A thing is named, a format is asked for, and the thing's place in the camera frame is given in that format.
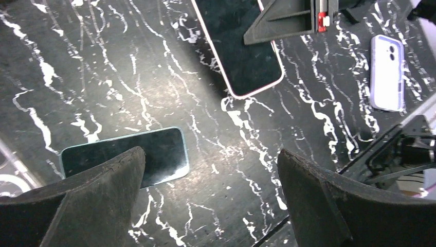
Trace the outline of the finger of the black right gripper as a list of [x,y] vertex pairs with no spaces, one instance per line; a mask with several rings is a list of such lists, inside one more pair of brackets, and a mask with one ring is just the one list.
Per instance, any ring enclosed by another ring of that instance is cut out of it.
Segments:
[[315,2],[269,1],[244,33],[245,45],[254,45],[315,31]]

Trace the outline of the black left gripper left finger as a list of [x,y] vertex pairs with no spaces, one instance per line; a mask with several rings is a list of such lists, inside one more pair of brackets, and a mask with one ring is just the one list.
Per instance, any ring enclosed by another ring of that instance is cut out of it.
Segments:
[[146,166],[142,148],[1,198],[1,246],[124,246]]

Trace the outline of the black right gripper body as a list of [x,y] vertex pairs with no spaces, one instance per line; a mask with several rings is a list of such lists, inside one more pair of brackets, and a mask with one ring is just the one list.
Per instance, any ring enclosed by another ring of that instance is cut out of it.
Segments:
[[351,24],[360,23],[376,3],[386,1],[312,1],[314,33],[326,32],[339,14],[345,16]]

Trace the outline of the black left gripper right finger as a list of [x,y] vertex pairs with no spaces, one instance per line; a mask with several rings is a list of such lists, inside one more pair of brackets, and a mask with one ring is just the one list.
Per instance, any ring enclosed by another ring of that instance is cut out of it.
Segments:
[[435,201],[365,185],[285,149],[277,166],[298,246],[435,246]]

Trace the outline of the clear magsafe phone case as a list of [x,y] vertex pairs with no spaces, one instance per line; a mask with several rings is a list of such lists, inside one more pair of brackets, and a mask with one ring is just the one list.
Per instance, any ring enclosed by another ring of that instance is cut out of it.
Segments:
[[1,152],[1,197],[17,197],[34,189],[24,164]]

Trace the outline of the dark teal smartphone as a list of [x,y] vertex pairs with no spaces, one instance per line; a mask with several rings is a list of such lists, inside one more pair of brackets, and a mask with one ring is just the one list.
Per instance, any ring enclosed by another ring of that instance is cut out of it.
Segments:
[[134,147],[141,147],[146,155],[142,189],[182,178],[190,171],[184,135],[178,127],[65,148],[60,154],[61,169],[64,176],[68,178]]

